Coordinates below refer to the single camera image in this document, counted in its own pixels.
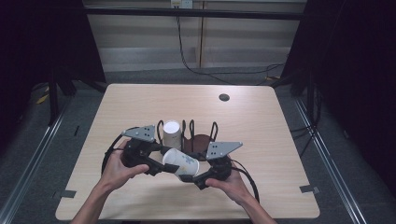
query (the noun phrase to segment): forearm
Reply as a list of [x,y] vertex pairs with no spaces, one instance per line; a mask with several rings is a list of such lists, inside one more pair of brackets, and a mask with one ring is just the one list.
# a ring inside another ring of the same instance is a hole
[[71,223],[96,223],[109,194],[110,192],[105,188],[95,186]]
[[253,196],[246,197],[240,205],[245,209],[254,224],[276,223]]

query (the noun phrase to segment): wrist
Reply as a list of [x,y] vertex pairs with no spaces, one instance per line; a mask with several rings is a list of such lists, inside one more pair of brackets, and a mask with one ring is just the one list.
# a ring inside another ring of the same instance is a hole
[[92,189],[92,193],[98,197],[107,197],[112,191],[113,189],[109,185],[100,182]]
[[241,202],[239,203],[242,207],[247,207],[248,205],[252,205],[254,203],[259,203],[257,200],[251,195],[251,194],[246,194]]

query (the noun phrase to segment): table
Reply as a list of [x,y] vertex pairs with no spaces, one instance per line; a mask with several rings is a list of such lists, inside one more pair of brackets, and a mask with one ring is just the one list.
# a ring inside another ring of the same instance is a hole
[[[223,93],[230,96],[229,101],[220,100]],[[300,186],[309,182],[272,88],[112,84],[107,88],[66,187],[77,193],[74,198],[61,199],[56,217],[73,218],[99,180],[104,153],[121,131],[156,125],[160,119],[179,122],[194,119],[195,134],[210,134],[215,121],[219,125],[217,141],[243,142],[230,155],[250,172],[261,204],[272,217],[319,215],[313,192],[300,190]],[[161,157],[157,152],[151,154],[156,160]],[[200,173],[207,169],[207,163],[201,162]],[[244,180],[251,189],[248,180]],[[172,174],[160,173],[138,175],[115,190],[100,218],[209,220],[248,216],[219,189],[198,190]]]

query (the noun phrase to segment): white cup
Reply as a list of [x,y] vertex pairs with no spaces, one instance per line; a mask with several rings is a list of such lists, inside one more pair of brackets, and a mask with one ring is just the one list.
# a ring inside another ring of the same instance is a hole
[[181,150],[181,130],[177,121],[168,120],[163,125],[163,145]]
[[178,177],[179,175],[193,175],[198,174],[199,171],[199,162],[198,160],[184,154],[183,152],[171,148],[169,149],[165,155],[163,155],[163,164],[174,164],[178,165],[178,169],[175,172],[175,175]]

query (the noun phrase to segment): finger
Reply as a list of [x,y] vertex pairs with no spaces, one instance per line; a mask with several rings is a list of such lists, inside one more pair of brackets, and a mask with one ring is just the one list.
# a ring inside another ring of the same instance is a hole
[[125,148],[126,144],[129,142],[130,139],[124,139],[122,143],[117,148]]
[[140,164],[140,165],[136,165],[132,168],[130,168],[130,178],[133,178],[135,175],[140,175],[145,173],[147,170],[149,169],[149,167],[146,164]]
[[224,189],[225,183],[223,181],[218,181],[217,179],[208,178],[205,182],[209,187],[216,188],[216,189]]

